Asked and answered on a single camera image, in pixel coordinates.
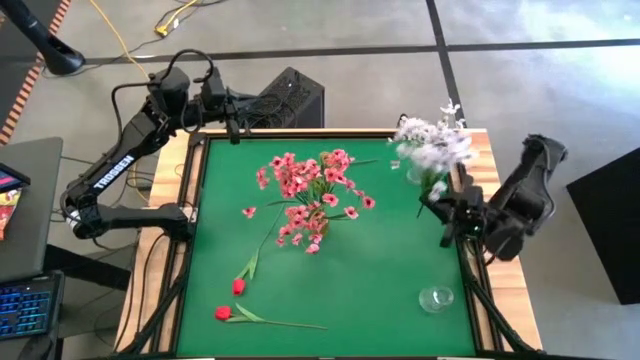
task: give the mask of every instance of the green mat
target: green mat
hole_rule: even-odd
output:
[[[471,325],[454,247],[440,248],[443,227],[428,210],[416,219],[418,187],[406,168],[391,170],[394,148],[384,139],[243,140],[232,146],[212,141],[203,182],[198,229],[179,329],[181,356],[464,356],[474,354]],[[231,283],[251,258],[280,206],[258,208],[253,219],[241,212],[280,200],[275,183],[260,191],[256,171],[274,155],[317,158],[345,149],[357,160],[346,175],[377,204],[356,220],[333,221],[317,255],[303,247],[275,244],[276,231],[262,249],[255,278],[243,296]],[[341,213],[358,199],[338,191]],[[453,305],[428,314],[418,303],[421,289],[450,287]],[[238,302],[276,321],[326,326],[328,330],[268,324],[227,324],[214,319],[217,306]]]

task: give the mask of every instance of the gray floor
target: gray floor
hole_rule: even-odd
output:
[[[157,18],[176,6],[170,0],[98,2],[130,48],[154,39]],[[640,5],[631,0],[443,0],[437,6],[447,44],[640,38]],[[88,1],[72,3],[59,35],[89,58],[121,53]],[[167,55],[187,47],[232,52],[434,44],[422,0],[230,0],[200,10],[165,41],[136,55]],[[569,159],[550,184],[558,211],[522,253],[545,349],[637,359],[640,306],[616,303],[565,186],[640,144],[640,116],[635,109],[640,98],[640,47],[479,51],[450,57],[467,121],[471,127],[489,130],[502,178],[517,163],[528,133],[554,137],[569,148]],[[329,127],[391,127],[403,112],[433,119],[438,106],[447,101],[437,53],[229,60],[217,65],[228,86],[253,93],[293,66],[326,87]],[[156,71],[166,64],[144,66]],[[192,77],[205,69],[195,62],[180,67]],[[61,136],[65,155],[96,159],[115,141],[111,88],[138,80],[138,70],[128,64],[103,66],[78,77],[41,78],[12,142]],[[123,118],[137,110],[143,96],[143,91],[129,90],[120,97]],[[143,170],[153,170],[153,157],[142,162]],[[84,168],[64,161],[58,189]],[[117,197],[116,187],[105,194],[105,203]],[[122,203],[144,205],[131,191]],[[112,232],[102,241],[122,246],[134,236],[132,231]],[[50,241],[80,253],[97,251],[91,243],[74,239],[63,224],[52,225]],[[127,257],[123,252],[114,261],[124,264]],[[87,284],[68,289],[83,293],[84,299],[104,291]],[[95,318],[123,296],[111,295],[86,312]],[[119,310],[112,311],[105,317],[116,318]],[[65,359],[109,350],[91,333],[70,340]]]

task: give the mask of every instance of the desk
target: desk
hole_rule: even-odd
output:
[[[336,129],[319,129],[319,132],[336,132],[341,130]],[[389,130],[370,130],[367,132],[387,132]],[[485,190],[485,196],[487,199],[498,189],[499,179],[493,160],[493,154],[491,152],[491,146],[489,138],[485,130],[469,130],[473,136],[473,147],[479,152],[480,156],[468,167],[468,173],[474,176],[477,183],[483,186]],[[156,176],[154,179],[153,188],[151,191],[150,206],[159,206],[167,202],[175,202],[178,197],[178,191],[180,188],[181,176],[179,175],[183,170],[181,164],[184,163],[184,159],[187,154],[187,144],[189,137],[184,133],[180,133],[175,139],[172,139],[167,146],[165,146],[161,152]],[[194,150],[194,158],[201,156],[201,150],[196,147]],[[194,166],[191,169],[189,176],[190,186],[187,189],[187,199],[192,199],[195,193],[195,184],[198,174],[199,161],[194,162]],[[140,238],[140,245],[136,255],[136,267],[134,275],[135,286],[129,287],[129,292],[133,292],[133,303],[130,314],[130,319],[126,324],[125,318],[127,315],[127,308],[129,306],[129,295],[125,302],[125,311],[122,314],[119,333],[124,331],[123,341],[119,348],[125,347],[129,344],[133,338],[133,334],[138,326],[137,319],[141,316],[142,324],[146,322],[146,319],[152,314],[153,310],[158,303],[158,294],[161,288],[163,272],[165,268],[166,258],[169,249],[168,241],[161,240],[156,246],[153,253],[150,255],[149,267],[146,279],[146,288],[144,297],[141,294],[142,290],[142,278],[143,278],[143,266],[147,258],[149,257],[149,250],[153,241],[160,234],[159,229],[145,229],[142,232]],[[181,257],[176,257],[176,266],[174,266],[174,276],[177,274]],[[491,281],[493,296],[497,306],[504,313],[505,317],[511,325],[520,333],[522,338],[534,347],[541,347],[540,339],[538,336],[531,304],[529,302],[529,296],[524,281],[524,276],[518,260],[509,263],[496,262],[488,269],[489,278]],[[144,305],[141,307],[142,299],[144,298]],[[173,317],[175,314],[175,302],[169,308],[167,315],[164,319],[164,324],[161,330],[161,336],[159,341],[159,350],[166,351],[169,348],[170,337],[172,333]],[[210,314],[203,314],[207,320],[211,319]],[[479,311],[478,318],[480,320],[480,327],[482,333],[483,347],[486,349],[491,348],[489,326],[486,322],[486,315],[481,310]]]

